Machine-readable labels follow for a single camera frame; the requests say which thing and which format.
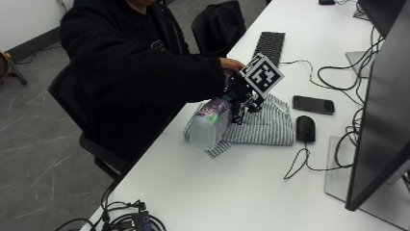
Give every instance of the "computer monitor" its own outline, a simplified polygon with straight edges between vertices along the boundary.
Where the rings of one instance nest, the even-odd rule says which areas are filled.
[[[406,0],[358,0],[361,10],[383,38],[394,25],[405,2]]]
[[[361,112],[358,145],[342,141],[338,159],[353,168],[329,171],[325,192],[403,230],[410,227],[410,192],[402,181],[410,168],[410,1],[403,5],[371,65]],[[330,138],[327,168],[337,167]]]
[[[353,211],[398,170],[401,170],[398,175],[409,170],[406,166],[410,160],[409,25],[410,2],[402,8],[371,66],[346,199],[346,208]]]

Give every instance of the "monitor stand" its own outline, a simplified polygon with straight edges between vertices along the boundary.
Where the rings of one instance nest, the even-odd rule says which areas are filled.
[[[350,62],[350,65],[353,65],[358,62],[358,60],[363,56],[363,54],[365,54],[365,51],[346,52],[346,57],[347,57],[347,60]],[[361,67],[363,60],[365,60],[365,58],[361,60],[361,62],[358,64],[354,65],[354,70],[355,70],[357,74],[359,74],[359,67]],[[371,67],[373,61],[374,61],[374,55],[371,57],[369,64],[362,68],[361,77],[363,77],[363,78],[369,78],[369,76],[370,76],[370,67]]]
[[[339,141],[338,137],[330,137],[327,168],[337,167],[334,162],[334,149]],[[339,146],[338,159],[341,165],[353,162],[355,147],[349,139]],[[351,168],[342,168],[326,172],[325,193],[345,201],[347,196]],[[403,182],[399,180],[393,185],[385,184],[379,190],[359,206],[359,209],[371,216],[379,218],[402,230],[410,228],[410,195]]]

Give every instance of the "black jacket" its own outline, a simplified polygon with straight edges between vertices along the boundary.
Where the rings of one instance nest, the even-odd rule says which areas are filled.
[[[186,102],[222,95],[218,58],[190,55],[168,8],[150,6],[166,50],[152,49],[148,28],[125,0],[78,0],[61,19],[61,45],[94,103],[96,140],[138,159]]]

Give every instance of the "black cable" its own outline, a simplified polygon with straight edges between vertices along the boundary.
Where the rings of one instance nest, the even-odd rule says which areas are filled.
[[[289,175],[290,172],[291,172],[291,169],[293,169],[293,166],[294,166],[294,163],[295,163],[298,154],[299,154],[299,152],[303,151],[303,150],[305,150],[305,154],[306,154],[303,164],[299,166],[299,168],[297,169],[297,171],[295,171],[291,175]],[[291,162],[290,169],[289,169],[289,171],[286,172],[286,174],[285,174],[285,176],[283,176],[283,180],[291,179],[293,176],[302,170],[303,166],[307,166],[307,168],[309,168],[310,170],[314,170],[314,171],[329,171],[329,170],[337,170],[337,169],[339,169],[339,168],[343,168],[342,166],[339,166],[339,167],[331,167],[331,168],[323,168],[323,169],[313,168],[313,167],[309,166],[309,157],[310,157],[310,150],[307,149],[307,144],[306,144],[306,142],[305,142],[305,147],[303,147],[302,149],[299,149],[298,152],[297,152],[297,154],[295,154],[295,157],[294,157],[293,162]]]
[[[162,223],[162,221],[158,218],[156,218],[153,215],[150,215],[150,219],[154,220],[158,223],[162,231],[166,231],[165,224]]]
[[[64,11],[68,12],[68,11],[66,11],[66,7],[65,7],[64,0],[60,0],[60,4],[61,4],[61,6],[62,6],[62,8],[64,8]]]
[[[59,230],[60,230],[61,228],[64,228],[68,224],[70,224],[72,222],[76,222],[76,221],[84,221],[85,223],[88,223],[88,224],[90,225],[89,231],[94,231],[94,228],[92,227],[93,224],[92,224],[92,222],[89,221],[89,219],[86,219],[86,218],[73,218],[73,219],[68,220],[65,223],[62,223],[62,224],[60,225],[60,227],[57,227],[57,228],[55,229],[55,231],[59,231]]]
[[[402,176],[401,179],[402,179],[402,181],[405,182],[407,191],[410,192],[410,181],[409,181],[409,179],[407,179],[405,176]]]
[[[49,47],[49,48],[45,48],[45,49],[37,51],[33,55],[29,56],[29,61],[28,61],[28,62],[19,62],[19,63],[16,63],[16,64],[31,64],[31,63],[33,62],[35,58],[37,57],[37,53],[44,52],[44,51],[53,50],[53,49],[56,49],[56,48],[62,48],[62,46],[61,46],[61,45],[57,45],[57,46],[53,46],[53,47]]]
[[[341,140],[338,141],[338,143],[337,143],[337,145],[335,145],[335,149],[334,149],[334,162],[335,162],[335,164],[338,165],[339,168],[349,168],[349,167],[353,166],[353,164],[349,164],[349,165],[346,165],[346,166],[341,165],[341,163],[339,163],[339,161],[338,161],[338,155],[337,155],[338,149],[339,149],[339,147],[341,147],[342,141],[345,140],[346,137],[349,137],[349,134],[353,134],[353,133],[355,133],[355,132],[349,132],[349,133],[346,133],[346,134],[342,136]]]
[[[333,88],[326,87],[326,86],[323,86],[323,85],[319,85],[318,83],[315,83],[315,82],[313,81],[313,65],[311,65],[311,63],[310,63],[309,61],[306,61],[306,60],[297,60],[297,61],[285,62],[285,63],[281,63],[281,64],[294,64],[294,63],[298,63],[298,62],[305,62],[305,63],[307,63],[307,64],[310,65],[310,74],[309,74],[309,81],[310,81],[310,83],[313,83],[315,86],[318,86],[318,87],[321,87],[321,88],[333,90]],[[357,103],[358,105],[361,105],[361,104],[358,103],[358,101],[349,95],[349,93],[346,93],[346,92],[342,91],[342,90],[341,90],[341,92],[350,98],[350,100],[351,100],[354,103]]]
[[[318,78],[319,78],[319,80],[322,81],[322,83],[323,83],[329,88],[331,88],[331,89],[334,89],[334,90],[351,90],[351,89],[355,87],[357,83],[358,83],[358,78],[359,78],[359,77],[357,78],[357,80],[355,80],[355,82],[354,82],[354,84],[353,84],[351,86],[349,86],[349,87],[346,87],[346,88],[339,88],[339,87],[335,87],[334,85],[331,85],[329,82],[325,81],[323,77],[321,76],[321,71],[325,70],[325,69],[347,69],[347,68],[354,67],[354,66],[361,62],[361,60],[365,59],[367,53],[370,52],[370,50],[373,50],[373,47],[377,46],[377,44],[378,44],[379,42],[382,42],[382,41],[378,41],[375,44],[373,44],[373,45],[370,46],[370,48],[365,51],[363,55],[361,56],[361,58],[358,59],[358,61],[357,61],[354,64],[351,64],[351,65],[349,65],[349,66],[330,66],[330,65],[329,65],[329,66],[323,66],[323,67],[319,68],[319,70],[318,70]]]

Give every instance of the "mouse cable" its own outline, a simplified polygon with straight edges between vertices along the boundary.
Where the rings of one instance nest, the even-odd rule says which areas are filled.
[[[323,86],[323,85],[321,85],[321,84],[318,84],[318,83],[315,83],[315,82],[313,81],[313,65],[311,65],[311,63],[310,63],[309,61],[306,61],[306,60],[297,60],[297,61],[285,62],[285,63],[279,63],[279,64],[294,64],[294,63],[299,63],[299,62],[305,62],[305,63],[307,63],[307,64],[310,65],[310,74],[309,74],[309,81],[310,81],[310,83],[313,83],[315,86],[318,86],[318,87],[321,87],[321,88],[333,90],[333,88],[326,87],[326,86]],[[359,106],[362,106],[362,105],[358,103],[358,101],[349,95],[349,93],[346,93],[343,90],[341,90],[341,92],[350,98],[350,100],[351,100],[354,103],[357,103]]]
[[[335,164],[338,165],[338,167],[331,167],[331,168],[323,168],[323,169],[317,169],[317,168],[313,168],[309,166],[309,157],[310,157],[310,150],[307,149],[307,143],[305,142],[305,147],[302,149],[298,150],[297,154],[295,154],[295,157],[293,159],[293,162],[291,162],[291,165],[290,165],[290,169],[289,171],[286,172],[285,176],[283,176],[283,180],[289,180],[293,178],[293,176],[302,170],[303,166],[307,166],[307,168],[310,170],[314,170],[314,171],[329,171],[329,170],[337,170],[337,169],[341,169],[341,168],[347,168],[350,167],[351,165],[347,165],[347,166],[342,166],[338,162],[338,158],[337,158],[337,155],[338,155],[338,149],[339,149],[339,143],[338,145],[335,146],[335,150],[334,150],[334,161],[337,160]],[[299,153],[305,151],[305,154],[306,154],[306,157],[305,157],[305,161],[303,161],[303,164],[298,167],[298,169],[295,170],[295,172],[290,175],[290,172],[293,170],[293,166],[294,166],[294,163],[295,163],[295,160],[298,158],[298,155]]]
[[[361,56],[361,58],[358,59],[358,61],[357,61],[354,64],[351,64],[351,65],[349,65],[349,66],[330,66],[330,65],[327,65],[327,66],[323,66],[323,67],[319,68],[319,70],[318,70],[318,78],[319,78],[321,82],[322,82],[330,89],[334,89],[334,90],[351,90],[351,89],[357,86],[359,77],[357,77],[357,80],[355,80],[355,82],[354,82],[354,84],[353,84],[351,86],[349,86],[349,87],[346,87],[346,88],[342,88],[342,87],[335,87],[334,85],[331,85],[331,84],[323,79],[323,77],[322,77],[322,75],[321,75],[321,72],[322,72],[325,69],[347,69],[347,68],[354,67],[354,66],[355,66],[357,64],[359,64],[359,62],[365,59],[365,57],[367,56],[367,53],[370,52],[370,50],[373,50],[373,47],[375,47],[375,46],[379,44],[379,42],[382,42],[382,40],[378,41],[375,44],[373,44],[373,45],[370,46],[370,48],[365,51],[363,55]]]

